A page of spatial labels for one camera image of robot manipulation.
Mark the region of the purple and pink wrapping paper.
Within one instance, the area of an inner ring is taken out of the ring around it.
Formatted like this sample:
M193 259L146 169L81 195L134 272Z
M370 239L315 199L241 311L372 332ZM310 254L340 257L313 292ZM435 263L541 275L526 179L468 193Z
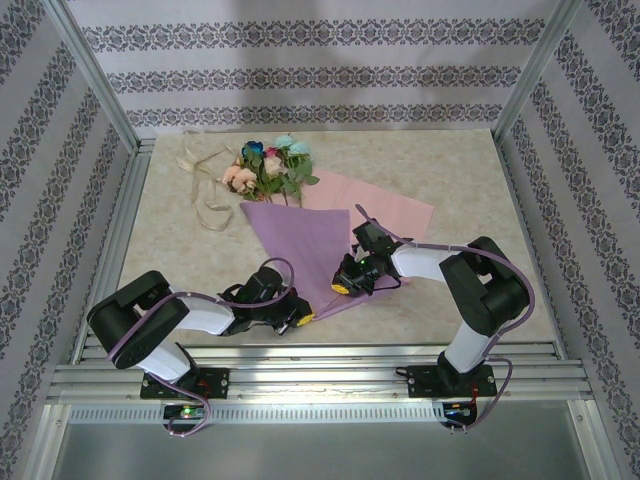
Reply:
M344 175L318 170L319 182L306 186L302 205L243 202L241 209L270 257L282 257L294 268L294 286L317 320L370 299L340 295L331 282L341 260L356 243L352 230L369 216L392 232L423 240L435 207Z

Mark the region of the cream printed ribbon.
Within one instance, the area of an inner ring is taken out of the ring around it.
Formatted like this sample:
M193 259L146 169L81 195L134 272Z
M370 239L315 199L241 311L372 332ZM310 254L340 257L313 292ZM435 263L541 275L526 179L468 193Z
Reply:
M233 215L232 207L217 200L216 176L210 169L210 162L230 150L224 149L201 155L201 145L205 132L187 130L182 133L180 149L176 156L177 166L191 174L191 193L189 196L192 210L198 223L214 232L224 231Z

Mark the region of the peach fake flower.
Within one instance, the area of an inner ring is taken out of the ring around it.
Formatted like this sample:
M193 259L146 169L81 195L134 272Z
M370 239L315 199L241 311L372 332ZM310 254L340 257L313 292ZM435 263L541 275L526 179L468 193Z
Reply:
M240 157L237 157L225 169L224 173L218 178L218 182L230 192L250 201L265 200L258 174L249 168L247 163Z

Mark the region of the light blue fake flower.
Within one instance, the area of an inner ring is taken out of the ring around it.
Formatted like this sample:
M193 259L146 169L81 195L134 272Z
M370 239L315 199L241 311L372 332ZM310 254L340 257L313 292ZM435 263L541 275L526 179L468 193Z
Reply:
M276 176L280 185L279 192L285 198L285 202L293 199L302 206L303 188L319 182L319 178L314 174L314 162L309 145L286 134L277 137L272 147L280 161L279 173Z

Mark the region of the wide aluminium extrusion beam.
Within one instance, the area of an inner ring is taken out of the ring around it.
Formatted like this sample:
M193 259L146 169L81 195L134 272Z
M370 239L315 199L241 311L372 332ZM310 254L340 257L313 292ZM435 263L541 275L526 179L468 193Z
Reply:
M437 344L191 346L204 367L230 373L231 403L404 401L401 366L436 361ZM506 400L590 400L593 389L579 360L562 358L550 342L503 343L493 353L509 359L492 364ZM78 363L56 367L47 400L53 404L139 402L143 374L118 370L96 344Z

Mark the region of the brushed metal panel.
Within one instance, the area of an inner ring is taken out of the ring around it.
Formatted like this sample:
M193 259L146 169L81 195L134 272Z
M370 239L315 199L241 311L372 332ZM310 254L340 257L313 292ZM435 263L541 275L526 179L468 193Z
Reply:
M575 440L538 424L72 425L53 480L590 480Z

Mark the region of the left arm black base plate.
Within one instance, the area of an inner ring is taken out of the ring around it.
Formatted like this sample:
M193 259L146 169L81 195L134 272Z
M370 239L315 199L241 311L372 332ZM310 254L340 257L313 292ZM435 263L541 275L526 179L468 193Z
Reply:
M226 368L198 368L187 372L173 383L173 388L145 373L140 388L140 398L145 400L192 400L182 393L191 392L205 399L226 399L230 371Z

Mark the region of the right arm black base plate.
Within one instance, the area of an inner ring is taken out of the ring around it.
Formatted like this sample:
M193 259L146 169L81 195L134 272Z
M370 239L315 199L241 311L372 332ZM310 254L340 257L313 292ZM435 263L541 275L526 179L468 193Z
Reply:
M472 371L458 373L453 367L414 365L406 368L410 398L471 398L494 397L497 394L495 375L490 365L480 364Z

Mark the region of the aluminium side rail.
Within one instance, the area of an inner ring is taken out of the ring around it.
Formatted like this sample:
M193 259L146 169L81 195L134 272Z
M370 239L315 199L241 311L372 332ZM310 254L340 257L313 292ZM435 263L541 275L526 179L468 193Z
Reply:
M82 359L89 334L90 308L118 288L154 145L154 139L143 139L128 162L68 361L71 365L79 364Z
M514 184L505 154L499 147L496 148L496 153L504 174L505 185L509 192L517 224L515 229L518 247L512 248L514 253L509 253L509 257L527 276L535 294L533 313L522 325L507 333L506 338L524 342L551 342L558 358L562 360L571 359L572 354L564 342L553 299L549 295L537 261L535 245L529 235L528 220L522 213L517 186Z

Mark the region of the aluminium frame post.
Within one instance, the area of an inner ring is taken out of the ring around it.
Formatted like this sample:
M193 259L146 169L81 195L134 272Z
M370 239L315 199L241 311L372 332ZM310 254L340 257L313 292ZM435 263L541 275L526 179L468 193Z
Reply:
M554 50L559 45L583 0L558 0L538 43L517 80L513 92L492 127L494 144L500 147L539 81Z
M127 151L129 153L137 153L140 139L81 27L68 7L67 1L41 0L41 3L73 55L88 85L96 94L110 122L124 141Z

